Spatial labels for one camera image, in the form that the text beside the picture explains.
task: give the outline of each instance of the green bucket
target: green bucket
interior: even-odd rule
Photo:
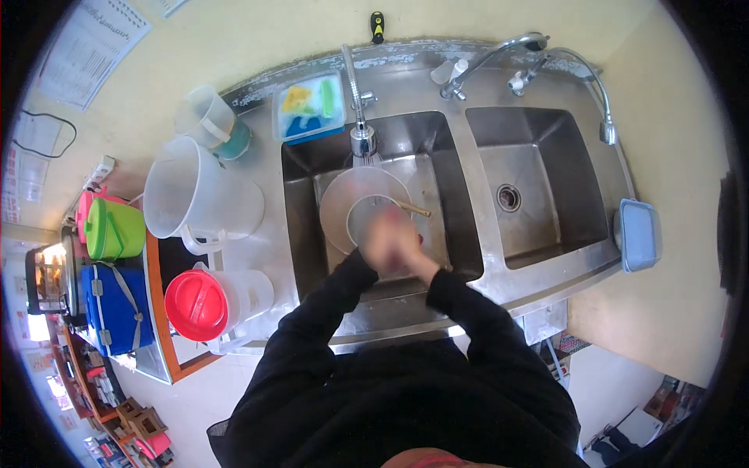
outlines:
[[[117,260],[135,257],[143,252],[143,212],[126,204],[95,198],[83,232],[88,255],[94,260]]]

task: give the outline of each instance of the sink basin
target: sink basin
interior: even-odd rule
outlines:
[[[445,116],[440,112],[394,115],[368,121],[378,132],[382,169],[408,189],[412,202],[432,217],[413,215],[423,249],[464,281],[484,272],[466,181]],[[286,218],[300,300],[313,291],[345,255],[326,241],[320,226],[322,195],[335,177],[351,167],[345,131],[281,148]],[[426,291],[417,278],[403,274],[381,279],[362,301]]]
[[[588,150],[567,111],[466,109],[511,270],[581,249],[608,234]]]

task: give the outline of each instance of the power strip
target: power strip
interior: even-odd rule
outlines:
[[[117,160],[110,156],[102,156],[101,161],[96,165],[93,171],[86,177],[83,184],[83,190],[96,189],[101,186],[104,179],[115,170]]]

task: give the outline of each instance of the floor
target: floor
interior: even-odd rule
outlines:
[[[456,339],[461,349],[467,338]],[[175,468],[219,466],[205,430],[227,419],[249,383],[259,357],[224,356],[173,386],[115,365],[125,395],[153,406],[169,427]],[[616,424],[642,407],[661,385],[663,374],[596,346],[579,351],[570,364],[570,395],[577,408],[583,445],[607,423]]]

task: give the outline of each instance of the gooseneck faucet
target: gooseneck faucet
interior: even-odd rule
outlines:
[[[536,74],[538,74],[541,67],[546,65],[546,62],[549,61],[549,58],[552,55],[558,54],[567,54],[575,57],[581,64],[585,65],[588,71],[590,71],[590,74],[593,75],[595,82],[598,83],[598,88],[601,89],[601,96],[603,97],[604,101],[604,120],[601,122],[601,126],[599,127],[598,137],[607,145],[615,145],[617,140],[617,131],[616,126],[613,124],[613,120],[611,119],[611,108],[609,107],[608,94],[606,93],[604,84],[601,82],[601,79],[598,77],[598,74],[595,72],[590,62],[588,62],[582,55],[578,54],[574,50],[566,49],[565,47],[554,47],[553,49],[549,49],[544,57],[541,60],[537,61],[525,73],[517,72],[515,74],[515,77],[510,79],[507,85],[510,87],[510,89],[512,89],[512,92],[515,93],[516,96],[522,96],[524,93],[523,88],[528,86],[530,81],[536,77]]]
[[[445,99],[449,99],[455,96],[461,101],[465,100],[466,95],[463,91],[461,91],[461,86],[463,85],[465,80],[473,75],[473,72],[481,68],[485,63],[487,63],[500,53],[517,46],[525,46],[529,50],[538,52],[540,50],[546,49],[548,40],[549,37],[544,36],[540,32],[529,32],[523,34],[522,36],[513,37],[512,39],[508,39],[502,43],[497,44],[496,46],[489,49],[475,64],[471,65],[463,73],[447,82],[447,84],[444,85],[442,89],[440,89],[440,96],[444,97]]]
[[[347,44],[341,46],[343,54],[343,63],[346,66],[346,75],[348,75],[348,84],[351,87],[351,95],[354,99],[354,112],[357,115],[357,122],[351,129],[349,141],[351,142],[351,152],[355,157],[367,159],[377,153],[377,134],[375,129],[367,125],[364,119],[364,102],[357,82],[357,74],[354,70],[354,59],[351,57],[351,49]]]

